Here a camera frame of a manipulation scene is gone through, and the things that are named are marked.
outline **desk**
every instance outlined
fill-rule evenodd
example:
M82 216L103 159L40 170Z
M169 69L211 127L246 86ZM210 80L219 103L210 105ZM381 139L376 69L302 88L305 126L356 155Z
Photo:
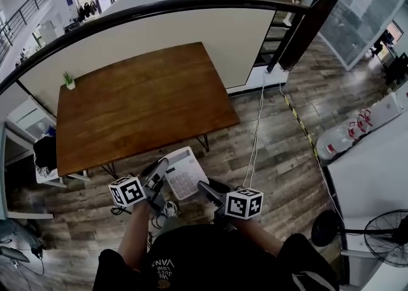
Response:
M239 124L202 43L93 71L59 92L61 176Z
M9 131L4 124L0 124L0 220L6 220L7 218L32 218L34 220L53 218L53 214L17 213L8 211L6 187L4 182L4 153L6 150L6 138L10 138L12 141L25 146L27 149L32 147L30 143Z

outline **wooden floor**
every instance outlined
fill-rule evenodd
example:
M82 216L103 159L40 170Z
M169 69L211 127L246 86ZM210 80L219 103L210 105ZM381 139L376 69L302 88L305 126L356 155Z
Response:
M381 98L384 82L378 65L375 59L363 60L348 73L316 38L282 90L316 140L324 130ZM231 98L242 122L209 134L209 153L192 139L117 162L118 173L138 174L164 154L189 145L209 177L234 187L241 185L251 154L259 97L260 92L253 92ZM100 251L115 250L120 243L129 215L110 213L112 200L107 185L112 178L100 168L90 170L89 174L91 182L69 180L67 189L8 181L12 208L46 207L55 215L54 220L40 222L48 247L44 252L45 275L35 276L21 269L32 290L91 290ZM262 224L282 240L296 232L309 238L315 217L330 207L310 146L277 89L265 91L252 186L265 193ZM168 188L165 194L171 197ZM212 219L214 208L199 196L179 206L181 217L191 224ZM16 248L29 249L16 241L12 244ZM339 250L338 240L319 249L329 262L338 258ZM23 252L33 258L30 251ZM1 264L0 280L8 290L28 290L21 272L7 260L0 259ZM41 271L41 263L36 259L27 266Z

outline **sneaker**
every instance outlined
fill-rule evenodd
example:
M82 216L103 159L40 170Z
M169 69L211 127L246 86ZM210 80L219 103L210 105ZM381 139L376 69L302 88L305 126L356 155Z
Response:
M177 205L173 201L166 201L164 205L164 215L166 215L166 218L180 215L180 212L177 211Z

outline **electric fan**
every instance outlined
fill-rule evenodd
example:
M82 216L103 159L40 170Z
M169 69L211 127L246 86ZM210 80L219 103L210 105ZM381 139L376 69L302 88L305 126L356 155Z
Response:
M363 234L368 249L382 262L408 267L408 209L398 209L369 221L364 230L341 229L333 211L322 212L314 221L312 242L330 244L337 234Z

